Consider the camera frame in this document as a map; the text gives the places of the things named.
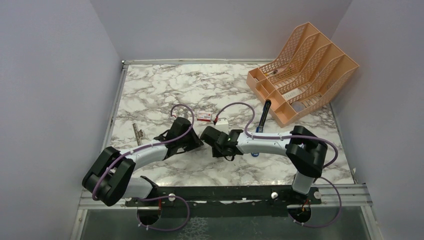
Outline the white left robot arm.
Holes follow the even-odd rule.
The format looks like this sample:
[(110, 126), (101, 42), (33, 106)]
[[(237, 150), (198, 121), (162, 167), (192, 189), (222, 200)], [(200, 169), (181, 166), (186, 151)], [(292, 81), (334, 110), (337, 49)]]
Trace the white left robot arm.
[(177, 117), (170, 129), (154, 137), (150, 143), (125, 153), (112, 146), (106, 147), (85, 174), (82, 187), (96, 201), (101, 201), (108, 207), (120, 199), (129, 198), (131, 192), (144, 205), (152, 205), (157, 200), (157, 191), (154, 189), (157, 185), (147, 177), (132, 178), (133, 172), (203, 145), (191, 122)]

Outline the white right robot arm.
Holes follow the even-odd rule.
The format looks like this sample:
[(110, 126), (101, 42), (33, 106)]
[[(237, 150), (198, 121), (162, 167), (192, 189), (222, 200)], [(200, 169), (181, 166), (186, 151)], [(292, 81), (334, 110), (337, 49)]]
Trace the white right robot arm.
[(288, 190), (289, 199), (300, 204), (309, 196), (315, 179), (322, 176), (328, 144), (305, 127), (296, 125), (292, 131), (281, 133), (249, 132), (233, 129), (225, 133), (208, 126), (200, 139), (212, 148), (215, 158), (260, 153), (285, 156), (296, 168)]

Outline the peach plastic desk organizer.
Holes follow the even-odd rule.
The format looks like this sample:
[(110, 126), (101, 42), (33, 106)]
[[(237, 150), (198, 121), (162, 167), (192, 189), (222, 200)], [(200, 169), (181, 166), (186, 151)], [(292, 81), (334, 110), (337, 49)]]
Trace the peach plastic desk organizer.
[(250, 70), (246, 83), (280, 127), (328, 104), (359, 68), (313, 24), (291, 33), (277, 58)]

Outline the metal stapler magazine rail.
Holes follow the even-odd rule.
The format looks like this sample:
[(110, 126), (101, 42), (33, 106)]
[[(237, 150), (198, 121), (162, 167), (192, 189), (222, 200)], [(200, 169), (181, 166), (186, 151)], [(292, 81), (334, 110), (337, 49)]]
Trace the metal stapler magazine rail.
[(138, 125), (136, 123), (133, 123), (132, 127), (133, 127), (133, 131), (134, 131), (135, 140), (137, 142), (137, 145), (141, 146), (142, 145), (142, 139), (144, 137), (144, 133), (141, 129), (138, 128)]

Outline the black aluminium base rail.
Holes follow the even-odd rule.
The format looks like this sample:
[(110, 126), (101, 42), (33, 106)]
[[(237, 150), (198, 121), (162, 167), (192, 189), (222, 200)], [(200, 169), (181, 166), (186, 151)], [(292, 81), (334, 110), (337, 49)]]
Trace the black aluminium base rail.
[(158, 187), (153, 192), (160, 200), (144, 201), (122, 198), (106, 206), (92, 200), (83, 191), (80, 210), (136, 210), (149, 217), (200, 218), (225, 217), (286, 217), (290, 211), (324, 207), (372, 206), (373, 201), (364, 184), (313, 185), (306, 199), (291, 195), (289, 185), (252, 186), (174, 186)]

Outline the red white staple box sleeve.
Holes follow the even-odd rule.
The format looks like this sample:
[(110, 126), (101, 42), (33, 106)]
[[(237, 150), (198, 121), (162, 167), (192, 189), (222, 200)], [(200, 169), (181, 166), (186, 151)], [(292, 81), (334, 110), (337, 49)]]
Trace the red white staple box sleeve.
[(199, 112), (197, 114), (196, 119), (198, 121), (211, 122), (212, 121), (212, 114), (210, 112)]

